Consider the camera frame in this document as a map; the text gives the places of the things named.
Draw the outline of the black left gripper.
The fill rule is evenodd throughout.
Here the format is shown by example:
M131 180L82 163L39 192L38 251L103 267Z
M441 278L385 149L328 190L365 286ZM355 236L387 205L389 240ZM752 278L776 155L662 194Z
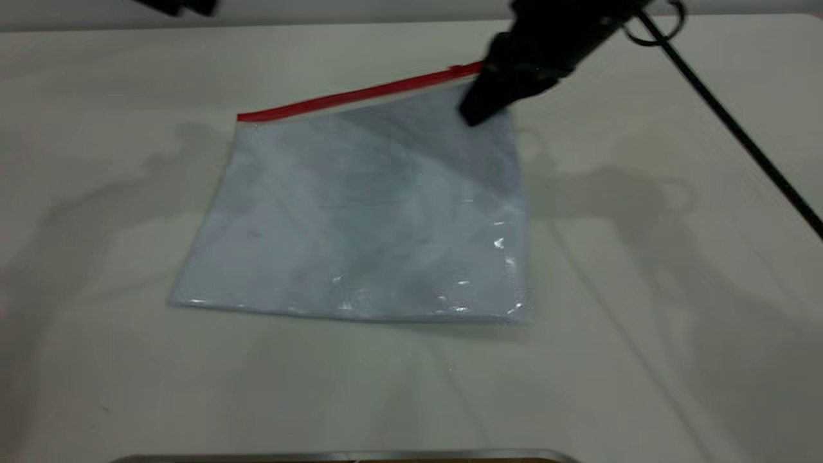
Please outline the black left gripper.
M181 17L188 12L198 17L214 17L221 5L221 1L216 0L137 0L134 2L168 17Z

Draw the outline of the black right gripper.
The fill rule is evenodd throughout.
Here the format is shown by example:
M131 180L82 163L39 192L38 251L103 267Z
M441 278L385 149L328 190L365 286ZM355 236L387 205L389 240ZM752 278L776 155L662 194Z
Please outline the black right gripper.
M513 24L492 39L483 70L458 106L462 120L473 128L537 96L573 73L588 49L588 23Z

